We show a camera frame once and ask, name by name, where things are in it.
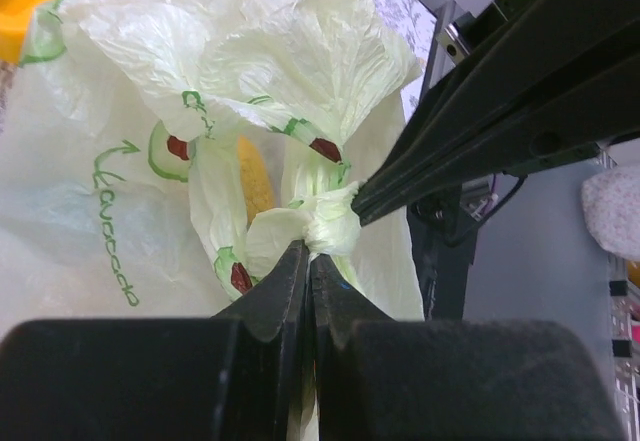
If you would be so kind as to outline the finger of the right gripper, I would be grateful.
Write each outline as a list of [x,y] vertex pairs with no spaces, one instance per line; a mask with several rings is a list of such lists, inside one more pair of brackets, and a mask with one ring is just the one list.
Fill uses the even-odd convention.
[[[422,101],[431,113],[485,115],[588,53],[627,51],[639,54],[639,0],[534,0]],[[553,164],[598,143],[557,156]]]
[[588,144],[639,134],[639,54],[588,53],[485,115],[422,101],[352,209],[362,225],[451,186],[548,169]]

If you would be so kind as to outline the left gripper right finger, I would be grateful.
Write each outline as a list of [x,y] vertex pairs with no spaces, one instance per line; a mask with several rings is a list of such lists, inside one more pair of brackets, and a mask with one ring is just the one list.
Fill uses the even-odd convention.
[[310,267],[324,440],[621,440],[579,338],[546,321],[397,321]]

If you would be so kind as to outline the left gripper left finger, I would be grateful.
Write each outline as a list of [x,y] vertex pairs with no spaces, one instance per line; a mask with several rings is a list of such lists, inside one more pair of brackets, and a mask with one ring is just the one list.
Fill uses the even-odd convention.
[[309,252],[212,317],[41,319],[1,343],[5,440],[296,440]]

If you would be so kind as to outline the pale yellow toy lemon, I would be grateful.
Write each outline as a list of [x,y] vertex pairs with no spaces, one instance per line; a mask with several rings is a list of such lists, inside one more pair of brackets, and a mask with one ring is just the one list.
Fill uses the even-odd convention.
[[246,205],[247,225],[255,217],[276,206],[274,190],[263,157],[257,147],[246,137],[237,141],[240,163],[240,181]]

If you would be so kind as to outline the light green plastic bag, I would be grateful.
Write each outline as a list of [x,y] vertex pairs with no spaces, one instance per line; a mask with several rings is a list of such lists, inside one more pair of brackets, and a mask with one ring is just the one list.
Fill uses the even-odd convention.
[[[404,128],[413,56],[384,24],[296,0],[41,4],[1,134],[2,330],[213,315],[295,240],[421,319],[405,211],[364,226],[350,206]],[[276,199],[250,226],[240,136]]]

